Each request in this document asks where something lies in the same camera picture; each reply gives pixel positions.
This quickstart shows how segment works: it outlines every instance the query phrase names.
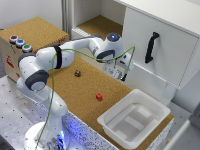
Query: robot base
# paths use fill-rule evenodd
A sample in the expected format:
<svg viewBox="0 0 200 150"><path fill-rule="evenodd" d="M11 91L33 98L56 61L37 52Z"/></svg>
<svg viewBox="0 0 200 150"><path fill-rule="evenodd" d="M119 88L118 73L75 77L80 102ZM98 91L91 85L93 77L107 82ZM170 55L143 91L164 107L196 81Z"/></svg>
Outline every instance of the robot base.
<svg viewBox="0 0 200 150"><path fill-rule="evenodd" d="M35 142L34 138L37 135L37 133L40 131L40 129L43 127L43 125L44 125L44 122L37 123L26 132L25 138L24 138L24 150L49 150L49 147L47 146L45 148L41 148L38 146L36 149L37 142ZM67 134L65 134L65 139L63 140L65 149L67 149L70 143L70 138L66 136Z"/></svg>

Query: cabinet door handle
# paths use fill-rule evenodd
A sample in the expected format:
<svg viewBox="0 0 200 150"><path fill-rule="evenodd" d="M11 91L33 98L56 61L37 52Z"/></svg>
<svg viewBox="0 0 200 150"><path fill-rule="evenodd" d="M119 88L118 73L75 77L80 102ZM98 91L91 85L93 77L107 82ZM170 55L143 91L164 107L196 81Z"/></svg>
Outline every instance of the cabinet door handle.
<svg viewBox="0 0 200 150"><path fill-rule="evenodd" d="M153 36L151 37L150 41L149 41L149 45L147 48L147 53L146 53L146 57L145 57L145 63L148 64L149 62L151 62L153 60L153 57L151 57L151 53L153 50L153 45L154 45L154 40L157 39L160 35L156 32L153 32Z"/></svg>

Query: open cabinet compartment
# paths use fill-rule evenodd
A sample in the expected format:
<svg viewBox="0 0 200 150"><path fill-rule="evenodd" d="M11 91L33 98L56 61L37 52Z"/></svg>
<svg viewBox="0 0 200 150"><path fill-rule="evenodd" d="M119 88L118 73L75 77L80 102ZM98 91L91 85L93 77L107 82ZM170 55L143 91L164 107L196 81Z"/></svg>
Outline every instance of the open cabinet compartment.
<svg viewBox="0 0 200 150"><path fill-rule="evenodd" d="M73 0L72 39L110 32L122 35L126 7L114 0Z"/></svg>

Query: cabinet door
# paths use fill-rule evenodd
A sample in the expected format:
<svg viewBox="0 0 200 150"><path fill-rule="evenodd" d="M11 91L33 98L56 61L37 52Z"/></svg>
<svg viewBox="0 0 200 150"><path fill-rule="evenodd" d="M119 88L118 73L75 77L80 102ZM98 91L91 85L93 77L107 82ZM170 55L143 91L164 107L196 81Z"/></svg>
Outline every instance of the cabinet door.
<svg viewBox="0 0 200 150"><path fill-rule="evenodd" d="M145 56L153 32L160 37L154 41L153 60L146 64ZM181 82L198 41L191 34L130 8L126 9L122 38L125 49L136 47L133 56L136 64L176 86Z"/></svg>

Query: white plastic bin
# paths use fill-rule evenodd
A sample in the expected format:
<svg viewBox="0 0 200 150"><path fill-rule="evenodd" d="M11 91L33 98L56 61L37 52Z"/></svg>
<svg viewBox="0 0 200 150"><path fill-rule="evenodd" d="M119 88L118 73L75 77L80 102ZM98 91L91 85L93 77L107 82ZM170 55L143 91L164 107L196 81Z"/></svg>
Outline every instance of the white plastic bin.
<svg viewBox="0 0 200 150"><path fill-rule="evenodd" d="M169 113L169 108L152 97L133 90L97 120L118 144L135 149Z"/></svg>

